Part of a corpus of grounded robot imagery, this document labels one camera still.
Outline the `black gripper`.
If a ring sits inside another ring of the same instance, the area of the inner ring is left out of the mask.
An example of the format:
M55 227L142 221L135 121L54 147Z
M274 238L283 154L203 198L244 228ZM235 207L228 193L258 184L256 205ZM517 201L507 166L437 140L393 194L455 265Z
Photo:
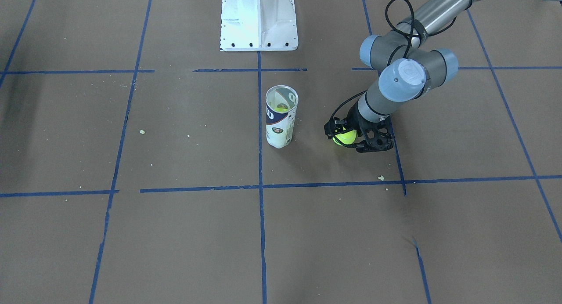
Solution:
M329 118L324 125L324 133L329 139L342 140L343 136L349 133L349 129L357 132L358 137L365 140L372 139L377 136L377 126L375 123L369 122L359 113L357 105L351 106L345 120L339 118ZM343 145L346 148L370 148L371 146L365 141L354 142L351 145Z

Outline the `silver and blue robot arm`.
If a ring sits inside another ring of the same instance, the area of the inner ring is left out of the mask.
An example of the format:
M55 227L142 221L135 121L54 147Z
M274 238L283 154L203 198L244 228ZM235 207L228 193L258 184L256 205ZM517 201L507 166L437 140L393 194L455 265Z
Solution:
M343 119L330 116L324 126L327 138L357 152L390 150L395 143L387 119L408 101L452 80L458 58L447 48L424 51L420 46L431 36L450 28L458 14L480 0L428 0L397 24L386 16L391 30L371 35L360 47L360 60L380 72L379 78L357 94L357 102Z

